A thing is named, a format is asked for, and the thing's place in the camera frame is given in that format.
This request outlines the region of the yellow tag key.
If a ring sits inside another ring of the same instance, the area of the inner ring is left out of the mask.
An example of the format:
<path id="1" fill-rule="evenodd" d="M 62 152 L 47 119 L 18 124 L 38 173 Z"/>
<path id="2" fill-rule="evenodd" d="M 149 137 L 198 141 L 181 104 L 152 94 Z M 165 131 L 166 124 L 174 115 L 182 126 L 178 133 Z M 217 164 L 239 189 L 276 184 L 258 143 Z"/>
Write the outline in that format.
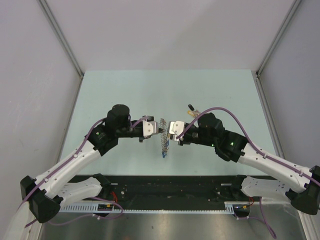
<path id="1" fill-rule="evenodd" d="M 196 111 L 188 110 L 187 113 L 193 118 L 196 118 L 198 116 L 198 113 Z"/>

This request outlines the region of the black tag key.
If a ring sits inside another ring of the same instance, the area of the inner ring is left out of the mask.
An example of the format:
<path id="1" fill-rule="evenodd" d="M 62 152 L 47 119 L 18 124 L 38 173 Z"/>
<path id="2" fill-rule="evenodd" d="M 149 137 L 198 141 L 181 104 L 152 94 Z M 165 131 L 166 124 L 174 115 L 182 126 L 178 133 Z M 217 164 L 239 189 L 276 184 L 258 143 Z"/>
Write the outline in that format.
<path id="1" fill-rule="evenodd" d="M 191 111 L 194 111 L 194 110 L 195 110 L 195 108 L 194 108 L 191 104 L 189 104 L 188 107 L 189 107 L 189 109 L 190 109 Z"/>

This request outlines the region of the right aluminium frame post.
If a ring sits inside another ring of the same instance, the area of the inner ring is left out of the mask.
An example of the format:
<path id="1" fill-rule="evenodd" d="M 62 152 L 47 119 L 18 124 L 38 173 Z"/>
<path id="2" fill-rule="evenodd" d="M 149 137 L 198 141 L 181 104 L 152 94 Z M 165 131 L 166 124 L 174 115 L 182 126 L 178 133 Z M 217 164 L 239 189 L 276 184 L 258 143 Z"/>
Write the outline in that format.
<path id="1" fill-rule="evenodd" d="M 296 12 L 298 11 L 300 5 L 302 4 L 302 0 L 294 0 L 286 13 L 279 29 L 277 30 L 275 37 L 273 38 L 269 48 L 267 49 L 264 57 L 262 58 L 261 63 L 259 64 L 257 70 L 255 71 L 256 76 L 259 78 L 263 73 L 266 65 L 268 64 L 273 52 L 275 51 L 276 47 L 278 46 L 280 40 L 282 39 L 283 35 L 285 34 L 287 28 L 289 27 L 292 19 L 294 18 Z"/>

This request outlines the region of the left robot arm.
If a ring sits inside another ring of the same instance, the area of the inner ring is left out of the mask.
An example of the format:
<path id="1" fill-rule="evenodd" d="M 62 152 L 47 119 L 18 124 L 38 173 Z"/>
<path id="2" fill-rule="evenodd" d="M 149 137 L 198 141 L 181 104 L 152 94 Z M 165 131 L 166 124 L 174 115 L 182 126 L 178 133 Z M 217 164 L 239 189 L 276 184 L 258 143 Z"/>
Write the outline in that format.
<path id="1" fill-rule="evenodd" d="M 120 138 L 137 138 L 143 142 L 163 131 L 153 116 L 131 120 L 128 106 L 114 105 L 106 117 L 93 124 L 69 156 L 37 177 L 27 175 L 20 181 L 23 203 L 29 204 L 30 212 L 39 223 L 48 222 L 67 200 L 62 188 L 84 167 L 117 146 Z"/>

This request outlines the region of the left aluminium frame post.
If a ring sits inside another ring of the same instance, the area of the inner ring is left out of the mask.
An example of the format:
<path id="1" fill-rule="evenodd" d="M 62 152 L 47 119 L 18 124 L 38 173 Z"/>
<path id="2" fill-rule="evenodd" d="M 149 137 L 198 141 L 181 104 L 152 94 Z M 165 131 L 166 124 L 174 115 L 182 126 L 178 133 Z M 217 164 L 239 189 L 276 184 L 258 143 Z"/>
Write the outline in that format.
<path id="1" fill-rule="evenodd" d="M 55 34 L 63 51 L 65 52 L 67 58 L 69 59 L 72 67 L 74 68 L 74 70 L 76 71 L 76 73 L 80 77 L 80 79 L 83 79 L 84 71 L 80 67 L 80 64 L 77 61 L 77 58 L 76 58 L 68 40 L 67 40 L 67 38 L 65 37 L 65 34 L 63 33 L 63 30 L 61 29 L 61 26 L 59 25 L 57 18 L 55 17 L 55 14 L 52 11 L 49 3 L 46 0 L 37 0 L 36 2 L 38 3 L 40 9 L 42 10 L 50 27 L 52 28 L 53 33 Z"/>

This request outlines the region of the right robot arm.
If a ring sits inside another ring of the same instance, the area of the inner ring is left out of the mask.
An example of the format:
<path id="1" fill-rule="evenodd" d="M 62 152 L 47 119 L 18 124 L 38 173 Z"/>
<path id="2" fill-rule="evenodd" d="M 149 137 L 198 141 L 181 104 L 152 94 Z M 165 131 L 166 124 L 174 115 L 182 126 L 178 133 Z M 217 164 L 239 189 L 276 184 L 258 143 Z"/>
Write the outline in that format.
<path id="1" fill-rule="evenodd" d="M 255 145 L 247 136 L 226 130 L 213 113 L 198 115 L 197 125 L 171 121 L 168 134 L 180 146 L 196 144 L 213 147 L 226 162 L 255 168 L 272 179 L 238 175 L 230 194 L 242 201 L 245 197 L 266 197 L 289 202 L 296 210 L 316 215 L 320 210 L 320 167 L 312 168 L 289 162 Z"/>

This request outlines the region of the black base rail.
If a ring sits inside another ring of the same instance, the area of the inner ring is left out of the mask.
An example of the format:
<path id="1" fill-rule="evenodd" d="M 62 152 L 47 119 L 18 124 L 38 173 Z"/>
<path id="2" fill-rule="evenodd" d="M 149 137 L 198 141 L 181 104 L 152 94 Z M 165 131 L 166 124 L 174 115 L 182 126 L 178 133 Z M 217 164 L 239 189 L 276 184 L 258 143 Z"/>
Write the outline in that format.
<path id="1" fill-rule="evenodd" d="M 115 200 L 124 210 L 213 211 L 226 202 L 252 205 L 258 197 L 232 191 L 234 175 L 105 175 L 109 185 L 98 197 Z"/>

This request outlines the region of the aluminium frame post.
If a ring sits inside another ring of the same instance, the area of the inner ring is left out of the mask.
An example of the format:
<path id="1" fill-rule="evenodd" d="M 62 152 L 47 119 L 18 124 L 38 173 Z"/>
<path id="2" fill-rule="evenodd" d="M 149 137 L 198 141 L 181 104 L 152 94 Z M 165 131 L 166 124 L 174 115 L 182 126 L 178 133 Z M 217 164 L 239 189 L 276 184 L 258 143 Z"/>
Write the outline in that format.
<path id="1" fill-rule="evenodd" d="M 285 34 L 287 28 L 289 27 L 292 19 L 294 18 L 296 12 L 298 11 L 300 5 L 302 4 L 302 0 L 294 0 L 286 13 L 279 29 L 277 30 L 275 37 L 273 38 L 269 48 L 267 49 L 264 57 L 262 58 L 261 63 L 259 64 L 257 70 L 255 71 L 256 76 L 259 78 L 263 73 L 266 65 L 268 64 L 273 52 L 275 51 L 276 47 L 278 46 L 280 40 L 282 39 L 283 35 Z"/>
<path id="2" fill-rule="evenodd" d="M 37 0 L 36 2 L 38 3 L 40 9 L 42 10 L 50 27 L 52 28 L 53 33 L 55 34 L 63 51 L 65 52 L 67 58 L 69 59 L 72 67 L 74 68 L 74 70 L 76 71 L 76 73 L 80 77 L 80 79 L 83 79 L 84 71 L 80 67 L 80 64 L 77 61 L 77 58 L 76 58 L 68 40 L 67 40 L 67 38 L 65 37 L 65 34 L 63 33 L 63 30 L 61 29 L 61 26 L 59 25 L 57 18 L 55 17 L 55 14 L 52 11 L 49 3 L 46 0 Z"/>

